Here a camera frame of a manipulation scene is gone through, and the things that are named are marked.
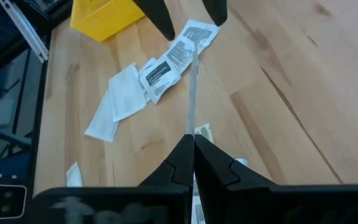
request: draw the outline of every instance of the wood grain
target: wood grain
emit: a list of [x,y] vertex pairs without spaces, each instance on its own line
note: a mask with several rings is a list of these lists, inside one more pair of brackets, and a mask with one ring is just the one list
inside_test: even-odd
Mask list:
[[[167,2],[177,34],[212,22],[202,1]],[[200,57],[196,125],[278,184],[358,183],[358,1],[228,0]],[[35,193],[65,185],[135,186],[185,132],[188,72],[157,105],[119,125],[113,143],[84,135],[108,79],[170,46],[147,19],[103,43],[60,24],[52,35]]]

